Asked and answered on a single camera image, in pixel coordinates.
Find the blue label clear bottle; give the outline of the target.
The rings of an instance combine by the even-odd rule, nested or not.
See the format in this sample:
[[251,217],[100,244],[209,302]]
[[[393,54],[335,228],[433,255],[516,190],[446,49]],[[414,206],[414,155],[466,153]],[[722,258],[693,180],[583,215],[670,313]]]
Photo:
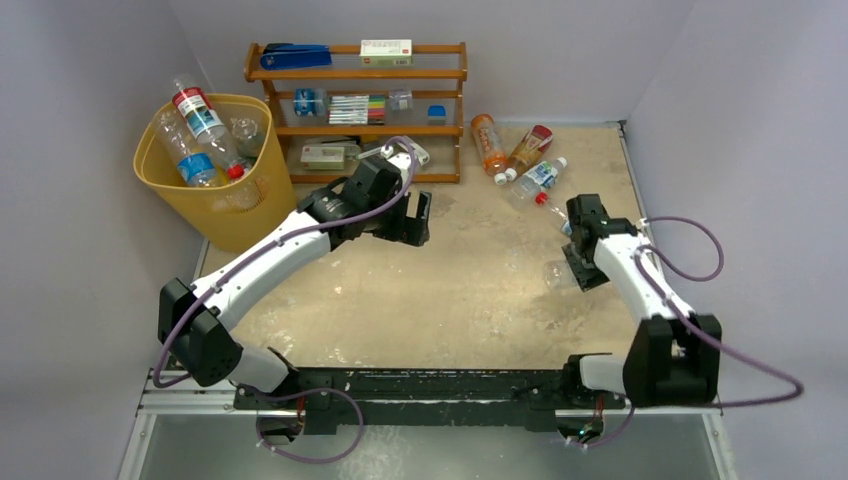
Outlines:
[[168,108],[157,113],[152,125],[156,138],[165,147],[177,173],[188,187],[221,185],[216,165],[199,146],[175,109]]

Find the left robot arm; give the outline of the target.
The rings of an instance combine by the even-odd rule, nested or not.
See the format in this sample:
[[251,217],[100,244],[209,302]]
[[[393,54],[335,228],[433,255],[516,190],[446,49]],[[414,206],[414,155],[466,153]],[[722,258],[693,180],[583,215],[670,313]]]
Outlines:
[[297,399],[294,369],[270,348],[239,343],[231,332],[266,295],[299,269],[346,241],[371,234],[420,247],[429,239],[431,196],[418,196],[408,215],[408,189],[420,167],[412,154],[362,160],[354,173],[306,195],[270,234],[217,271],[160,290],[157,336],[184,376],[207,387],[228,380],[259,390],[272,408]]

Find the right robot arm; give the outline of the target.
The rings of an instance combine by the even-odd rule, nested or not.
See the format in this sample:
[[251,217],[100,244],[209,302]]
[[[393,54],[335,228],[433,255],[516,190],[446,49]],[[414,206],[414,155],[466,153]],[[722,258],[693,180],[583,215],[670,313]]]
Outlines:
[[718,390],[722,327],[680,300],[642,255],[650,240],[626,218],[611,217],[597,194],[566,203],[570,241],[563,253],[584,292],[610,283],[636,325],[628,353],[574,354],[561,392],[584,407],[600,392],[624,395],[636,407],[702,406]]

